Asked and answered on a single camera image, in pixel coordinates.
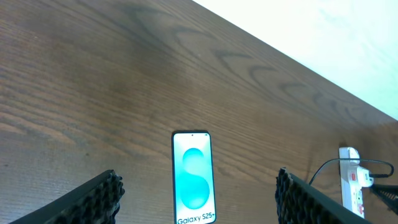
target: smartphone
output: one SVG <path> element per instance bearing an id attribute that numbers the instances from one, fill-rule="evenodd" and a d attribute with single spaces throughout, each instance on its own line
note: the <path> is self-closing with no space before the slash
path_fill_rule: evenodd
<path id="1" fill-rule="evenodd" d="M 174 131 L 172 158 L 175 223 L 215 222 L 216 199 L 209 132 Z"/>

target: power strip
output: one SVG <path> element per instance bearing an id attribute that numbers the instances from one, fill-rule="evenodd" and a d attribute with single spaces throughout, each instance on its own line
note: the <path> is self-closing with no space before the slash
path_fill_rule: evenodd
<path id="1" fill-rule="evenodd" d="M 359 154 L 353 147 L 339 148 L 340 158 L 359 159 Z M 359 167 L 359 161 L 340 161 L 341 194 L 343 206 L 358 216 L 365 218 L 362 198 L 362 186 L 358 182 L 358 173 L 354 171 Z"/>

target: wooden table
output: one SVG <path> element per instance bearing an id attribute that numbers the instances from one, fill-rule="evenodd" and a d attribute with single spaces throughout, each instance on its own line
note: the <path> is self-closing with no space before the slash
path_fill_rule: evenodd
<path id="1" fill-rule="evenodd" d="M 3 0 L 0 84 L 0 223 L 106 169 L 118 223 L 172 223 L 176 129 L 212 135 L 218 223 L 276 223 L 279 168 L 308 181 L 342 144 L 398 165 L 397 121 L 189 0 Z M 337 167 L 314 186 L 341 202 Z"/>

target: black cable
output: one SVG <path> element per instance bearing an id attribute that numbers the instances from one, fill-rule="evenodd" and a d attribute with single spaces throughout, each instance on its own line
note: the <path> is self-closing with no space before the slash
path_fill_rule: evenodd
<path id="1" fill-rule="evenodd" d="M 322 168 L 328 164 L 329 162 L 332 161 L 365 161 L 365 162 L 377 162 L 377 163 L 381 163 L 381 164 L 385 164 L 385 165 L 389 165 L 391 167 L 391 171 L 390 174 L 369 174 L 369 177 L 373 177 L 373 178 L 386 178 L 386 177 L 390 177 L 393 173 L 394 173 L 394 166 L 389 163 L 389 162 L 384 162 L 384 161 L 379 161 L 379 160 L 375 160 L 375 159 L 350 159 L 350 158 L 344 158 L 344 159 L 331 159 L 329 161 L 326 161 L 321 167 L 319 167 L 319 169 L 316 171 L 316 173 L 313 175 L 313 177 L 311 178 L 310 182 L 308 183 L 309 185 L 312 184 L 313 180 L 315 180 L 315 177 L 319 174 L 319 172 L 322 170 Z"/>

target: white power strip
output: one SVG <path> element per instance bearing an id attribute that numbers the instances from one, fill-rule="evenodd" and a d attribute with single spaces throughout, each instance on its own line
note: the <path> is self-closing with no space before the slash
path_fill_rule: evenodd
<path id="1" fill-rule="evenodd" d="M 359 159 L 359 154 L 353 147 L 339 148 L 340 158 Z M 373 178 L 369 171 L 359 166 L 359 161 L 340 161 L 341 194 L 343 206 L 358 216 L 365 218 L 362 186 L 370 187 Z"/>

